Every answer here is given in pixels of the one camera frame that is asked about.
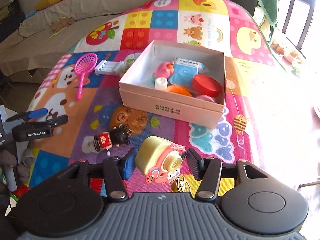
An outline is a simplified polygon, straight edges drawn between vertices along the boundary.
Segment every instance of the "white cylinder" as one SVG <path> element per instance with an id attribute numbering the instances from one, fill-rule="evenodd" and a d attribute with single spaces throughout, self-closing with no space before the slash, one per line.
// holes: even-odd
<path id="1" fill-rule="evenodd" d="M 168 81 L 166 78 L 156 78 L 155 87 L 157 90 L 165 90 L 168 87 Z"/>

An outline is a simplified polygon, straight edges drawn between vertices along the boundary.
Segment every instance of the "red round lid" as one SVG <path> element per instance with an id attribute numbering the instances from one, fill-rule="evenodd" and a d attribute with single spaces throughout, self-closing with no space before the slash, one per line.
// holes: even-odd
<path id="1" fill-rule="evenodd" d="M 216 81 L 212 77 L 201 74 L 195 75 L 193 77 L 191 85 L 198 93 L 213 98 L 218 97 L 222 92 L 222 86 L 218 81 Z"/>

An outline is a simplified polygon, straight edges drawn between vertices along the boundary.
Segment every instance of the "green leaf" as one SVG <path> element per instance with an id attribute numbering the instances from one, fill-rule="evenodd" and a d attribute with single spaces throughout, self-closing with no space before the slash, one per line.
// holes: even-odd
<path id="1" fill-rule="evenodd" d="M 110 39 L 114 39 L 115 38 L 115 36 L 116 36 L 116 32 L 114 31 L 114 30 L 110 30 L 110 31 L 108 31 L 108 37 L 110 38 Z"/>

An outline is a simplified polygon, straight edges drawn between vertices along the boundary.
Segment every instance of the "gold bell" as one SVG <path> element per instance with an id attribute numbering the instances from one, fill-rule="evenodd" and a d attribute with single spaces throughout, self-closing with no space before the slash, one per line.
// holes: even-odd
<path id="1" fill-rule="evenodd" d="M 177 179 L 173 180 L 171 190 L 173 192 L 191 192 L 191 187 L 186 178 L 180 175 Z"/>

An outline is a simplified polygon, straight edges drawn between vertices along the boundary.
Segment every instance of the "pink round toy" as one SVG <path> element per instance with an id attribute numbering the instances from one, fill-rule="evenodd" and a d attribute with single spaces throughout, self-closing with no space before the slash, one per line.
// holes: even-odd
<path id="1" fill-rule="evenodd" d="M 173 61 L 161 63 L 156 71 L 155 78 L 164 77 L 168 79 L 173 74 Z"/>
<path id="2" fill-rule="evenodd" d="M 209 101 L 209 102 L 216 103 L 216 100 L 214 100 L 212 97 L 209 97 L 207 95 L 199 95 L 196 98 L 204 100 L 204 101 Z"/>
<path id="3" fill-rule="evenodd" d="M 83 87 L 83 81 L 84 76 L 86 74 L 89 74 L 94 70 L 94 67 L 96 66 L 98 61 L 98 57 L 94 53 L 87 53 L 83 55 L 75 65 L 75 73 L 80 76 L 80 82 L 79 82 L 79 90 L 76 99 L 80 100 L 82 95 L 82 87 Z"/>

